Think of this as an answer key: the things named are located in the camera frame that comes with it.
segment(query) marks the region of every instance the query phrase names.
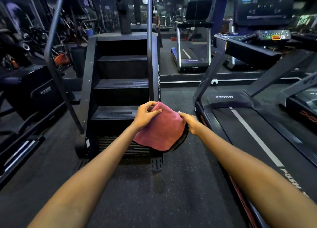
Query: person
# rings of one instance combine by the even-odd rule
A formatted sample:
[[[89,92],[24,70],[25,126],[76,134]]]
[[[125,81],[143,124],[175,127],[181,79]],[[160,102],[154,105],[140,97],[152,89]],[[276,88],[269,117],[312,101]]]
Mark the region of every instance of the person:
[[[39,211],[29,228],[85,227],[134,136],[157,114],[156,102],[138,108],[132,124],[104,151],[75,173]],[[179,112],[189,132],[198,136],[245,192],[271,227],[316,227],[317,205],[275,170],[229,144],[195,116]]]
[[[160,29],[160,25],[161,25],[161,18],[160,16],[157,14],[157,10],[153,11],[153,23],[156,25],[156,32],[158,34],[158,40],[159,40],[159,45],[161,48],[163,48],[163,42],[162,42],[162,36],[161,36],[161,29]]]

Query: gym floor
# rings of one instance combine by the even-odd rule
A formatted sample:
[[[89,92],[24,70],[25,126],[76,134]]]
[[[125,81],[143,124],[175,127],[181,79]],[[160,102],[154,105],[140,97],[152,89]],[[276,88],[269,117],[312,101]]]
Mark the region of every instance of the gym floor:
[[[171,52],[163,49],[162,69],[172,69]],[[72,76],[73,71],[66,70],[66,75]],[[272,85],[256,99],[317,153],[316,135],[275,105],[277,92],[286,86]],[[232,88],[245,86],[210,87],[206,93]],[[162,88],[162,102],[175,111],[194,114],[195,90]],[[11,118],[2,119],[0,128],[11,124]],[[76,133],[69,112],[47,131],[45,142],[0,191],[0,227],[26,227],[76,172]],[[119,165],[88,224],[88,227],[194,226],[246,227],[217,160],[191,134],[177,150],[164,155],[164,169],[159,173],[153,173],[149,165]]]

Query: treadmill display screen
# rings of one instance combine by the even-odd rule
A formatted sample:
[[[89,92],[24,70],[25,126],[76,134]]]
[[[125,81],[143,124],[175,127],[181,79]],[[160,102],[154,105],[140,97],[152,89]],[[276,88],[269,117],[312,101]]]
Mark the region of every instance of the treadmill display screen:
[[[288,25],[294,0],[235,0],[234,22],[239,26]]]

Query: treadmill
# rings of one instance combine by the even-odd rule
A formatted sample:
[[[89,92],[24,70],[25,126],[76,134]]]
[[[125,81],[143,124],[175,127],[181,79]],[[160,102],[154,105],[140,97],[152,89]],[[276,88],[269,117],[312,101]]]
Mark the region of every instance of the treadmill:
[[[301,41],[309,50],[317,51],[317,35],[294,34],[292,39]],[[316,53],[308,62],[316,61]],[[287,87],[277,96],[277,102],[285,110],[297,116],[303,123],[317,127],[317,71]]]
[[[289,14],[285,16],[287,19],[292,17]],[[268,20],[269,18],[257,22],[264,23]],[[221,138],[258,158],[317,202],[317,180],[312,179],[317,177],[317,155],[254,99],[255,95],[279,80],[285,73],[297,68],[306,59],[310,59],[314,53],[299,49],[279,59],[279,52],[218,34],[214,36],[214,45],[217,47],[215,56],[193,97],[197,117]],[[278,62],[244,91],[208,90],[207,95],[203,97],[229,55],[251,65],[256,65],[256,62],[273,62],[277,58]],[[234,180],[230,180],[253,227],[268,227]]]
[[[177,65],[178,72],[193,72],[200,68],[204,71],[207,69],[211,62],[210,57],[210,32],[212,23],[206,22],[209,16],[209,12],[212,6],[212,0],[189,0],[186,9],[186,22],[175,22],[176,24],[176,35],[177,35],[177,47],[171,48],[172,57]],[[180,41],[180,29],[203,27],[207,28],[207,47],[206,49],[199,49],[199,53],[194,51],[194,46],[190,41],[183,41],[184,45],[181,47]]]

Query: towel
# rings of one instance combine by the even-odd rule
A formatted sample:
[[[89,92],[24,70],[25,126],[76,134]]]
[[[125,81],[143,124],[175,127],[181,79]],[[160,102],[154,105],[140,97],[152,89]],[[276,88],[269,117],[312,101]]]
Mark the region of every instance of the towel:
[[[162,109],[162,112],[139,131],[133,141],[159,151],[173,151],[186,139],[188,125],[167,105],[157,102],[152,111],[158,109]]]

